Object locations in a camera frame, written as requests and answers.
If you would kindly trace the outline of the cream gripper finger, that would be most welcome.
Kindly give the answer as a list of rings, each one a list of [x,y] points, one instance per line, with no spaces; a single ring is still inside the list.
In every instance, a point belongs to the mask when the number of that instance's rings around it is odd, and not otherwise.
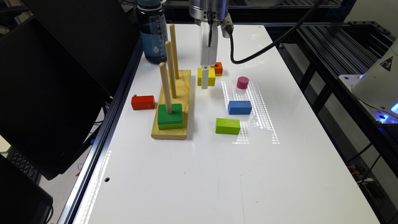
[[[209,70],[207,68],[203,68],[201,70],[201,88],[206,90],[208,88],[208,76]]]

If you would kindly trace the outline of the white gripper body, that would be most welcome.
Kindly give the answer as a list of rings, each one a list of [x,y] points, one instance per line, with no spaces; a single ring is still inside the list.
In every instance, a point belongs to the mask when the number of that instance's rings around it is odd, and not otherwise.
[[[223,37],[229,38],[229,33],[233,31],[233,22],[231,19],[214,21],[212,25],[209,25],[207,21],[201,21],[198,19],[196,19],[195,22],[201,29],[200,65],[205,70],[208,70],[216,63],[218,50],[218,26],[221,26]]]

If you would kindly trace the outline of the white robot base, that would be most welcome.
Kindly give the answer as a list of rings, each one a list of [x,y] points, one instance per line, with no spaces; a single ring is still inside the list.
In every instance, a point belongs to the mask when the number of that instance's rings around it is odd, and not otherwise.
[[[397,125],[397,42],[362,75],[340,81],[379,125]]]

